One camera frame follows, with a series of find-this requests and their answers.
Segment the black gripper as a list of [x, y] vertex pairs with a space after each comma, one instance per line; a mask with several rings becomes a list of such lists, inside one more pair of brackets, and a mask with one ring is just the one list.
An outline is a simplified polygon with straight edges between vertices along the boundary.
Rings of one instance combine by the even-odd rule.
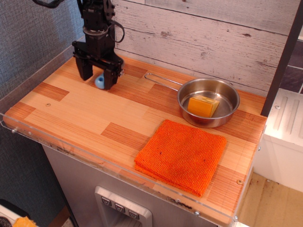
[[117, 83], [118, 76], [123, 74], [124, 60], [116, 55], [117, 43], [114, 30], [103, 36], [85, 35], [85, 42], [74, 41], [74, 57], [80, 77], [88, 80], [93, 76], [92, 66], [104, 70], [104, 89], [109, 90]]

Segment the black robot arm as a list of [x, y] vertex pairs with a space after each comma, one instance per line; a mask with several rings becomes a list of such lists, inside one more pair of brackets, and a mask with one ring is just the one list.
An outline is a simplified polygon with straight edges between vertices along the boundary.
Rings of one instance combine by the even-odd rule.
[[80, 0], [78, 6], [84, 21], [85, 42], [74, 41], [72, 46], [80, 77], [86, 81], [93, 76], [93, 66], [101, 68], [105, 90], [109, 90], [123, 74], [124, 60], [114, 48], [124, 39], [123, 35], [116, 40], [115, 27], [122, 31], [124, 27], [112, 20], [115, 6], [109, 0]]

